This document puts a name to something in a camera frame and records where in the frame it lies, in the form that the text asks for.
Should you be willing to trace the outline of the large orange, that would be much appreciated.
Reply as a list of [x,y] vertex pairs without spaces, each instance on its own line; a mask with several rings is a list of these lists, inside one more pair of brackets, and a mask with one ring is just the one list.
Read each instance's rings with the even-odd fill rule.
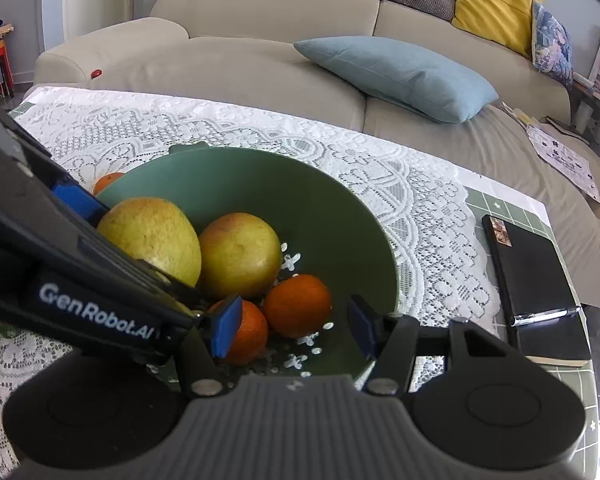
[[268,322],[261,310],[252,302],[239,298],[242,304],[242,322],[236,330],[225,356],[220,351],[226,347],[225,333],[212,330],[211,355],[230,365],[242,366],[262,356],[268,342]]

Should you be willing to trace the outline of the yellow-green pear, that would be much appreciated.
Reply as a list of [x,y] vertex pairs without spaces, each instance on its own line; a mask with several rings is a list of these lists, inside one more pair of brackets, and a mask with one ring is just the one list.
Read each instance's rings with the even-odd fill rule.
[[174,203],[158,197],[122,200],[102,217],[97,231],[130,257],[196,286],[201,272],[198,236]]

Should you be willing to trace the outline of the small orange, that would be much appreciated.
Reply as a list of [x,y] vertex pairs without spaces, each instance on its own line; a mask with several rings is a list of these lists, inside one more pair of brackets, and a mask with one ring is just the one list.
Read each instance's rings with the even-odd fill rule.
[[332,294],[315,276],[298,274],[273,287],[262,311],[268,326],[286,338],[301,338],[316,332],[332,310]]
[[117,181],[123,176],[123,172],[112,172],[100,177],[93,186],[93,194],[98,195],[112,182]]

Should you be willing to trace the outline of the small orange behind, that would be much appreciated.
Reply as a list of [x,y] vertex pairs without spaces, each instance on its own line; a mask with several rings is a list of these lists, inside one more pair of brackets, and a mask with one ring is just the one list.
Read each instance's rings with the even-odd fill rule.
[[123,176],[123,172],[112,172],[100,177],[93,186],[93,194],[98,195],[112,182],[117,181]]

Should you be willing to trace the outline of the yellow-red apple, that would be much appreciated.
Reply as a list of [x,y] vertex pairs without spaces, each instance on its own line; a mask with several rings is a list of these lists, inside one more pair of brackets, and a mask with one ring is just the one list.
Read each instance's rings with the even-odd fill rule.
[[217,218],[199,237],[201,285],[211,295],[265,294],[282,267],[282,244],[262,219],[245,212]]

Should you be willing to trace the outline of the white lace tablecloth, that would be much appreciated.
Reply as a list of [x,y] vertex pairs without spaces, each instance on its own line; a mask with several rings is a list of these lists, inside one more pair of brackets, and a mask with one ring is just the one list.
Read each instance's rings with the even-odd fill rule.
[[[236,306],[166,282],[96,232],[106,209],[160,192],[196,226],[260,214],[297,243],[346,319],[337,356],[376,356],[356,388],[342,365],[308,378],[246,375],[217,393]],[[19,387],[6,430],[18,479],[550,479],[578,430],[554,436],[562,384],[471,322],[393,316],[398,278],[372,213],[303,162],[246,148],[179,148],[102,198],[0,109],[0,320],[72,345]]]

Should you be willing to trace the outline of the green bowl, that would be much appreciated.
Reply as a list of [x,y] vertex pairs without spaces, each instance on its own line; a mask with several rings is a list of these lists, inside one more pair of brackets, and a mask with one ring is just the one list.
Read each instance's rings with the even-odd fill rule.
[[360,295],[377,312],[392,312],[399,296],[396,263],[374,214],[340,182],[284,155],[197,143],[170,148],[98,196],[108,207],[132,197],[170,200],[196,231],[224,214],[253,214],[282,244],[280,278],[313,275],[332,294],[329,318],[316,332],[300,340],[272,333],[262,359],[229,368],[228,376],[360,379],[370,370],[350,333],[347,307],[352,295]]

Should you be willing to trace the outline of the black notebook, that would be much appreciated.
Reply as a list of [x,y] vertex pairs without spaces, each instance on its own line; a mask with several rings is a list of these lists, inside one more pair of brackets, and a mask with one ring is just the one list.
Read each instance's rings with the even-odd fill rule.
[[539,364],[585,366],[591,351],[581,307],[552,241],[490,214],[482,227],[509,343]]

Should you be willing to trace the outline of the beige sofa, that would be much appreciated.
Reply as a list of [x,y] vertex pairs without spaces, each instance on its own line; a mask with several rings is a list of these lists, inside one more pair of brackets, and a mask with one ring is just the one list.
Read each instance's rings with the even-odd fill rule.
[[[498,100],[468,122],[437,124],[366,96],[301,55],[303,39],[361,34],[418,44],[474,70]],[[102,76],[92,79],[91,72]],[[542,202],[580,299],[600,308],[600,204],[535,153],[518,108],[570,115],[566,89],[519,54],[431,15],[382,0],[157,0],[147,18],[73,38],[42,53],[36,84],[122,90],[272,110],[410,146]],[[600,158],[582,141],[600,189]]]

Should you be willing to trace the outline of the patterned paper sheet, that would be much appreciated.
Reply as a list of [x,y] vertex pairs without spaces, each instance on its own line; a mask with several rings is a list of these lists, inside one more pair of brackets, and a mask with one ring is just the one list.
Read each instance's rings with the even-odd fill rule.
[[585,196],[600,204],[600,190],[584,157],[538,127],[528,126],[526,133],[540,159],[560,172]]

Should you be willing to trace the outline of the light blue cushion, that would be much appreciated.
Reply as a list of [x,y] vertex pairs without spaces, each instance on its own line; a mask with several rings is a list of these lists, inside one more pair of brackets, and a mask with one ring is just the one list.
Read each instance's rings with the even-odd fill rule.
[[371,36],[301,40],[309,61],[373,98],[442,124],[461,124],[498,100],[483,76],[417,44]]

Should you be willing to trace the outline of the blue patterned cushion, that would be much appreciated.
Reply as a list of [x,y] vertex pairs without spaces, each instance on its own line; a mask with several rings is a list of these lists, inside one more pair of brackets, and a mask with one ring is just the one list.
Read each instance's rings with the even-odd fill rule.
[[531,17],[531,59],[534,68],[570,90],[573,67],[567,29],[538,0],[532,0]]

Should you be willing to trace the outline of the yellow cushion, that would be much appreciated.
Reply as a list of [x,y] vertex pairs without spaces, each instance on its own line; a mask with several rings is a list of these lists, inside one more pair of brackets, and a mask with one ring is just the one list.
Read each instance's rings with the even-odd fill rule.
[[531,58],[533,1],[455,0],[452,25]]

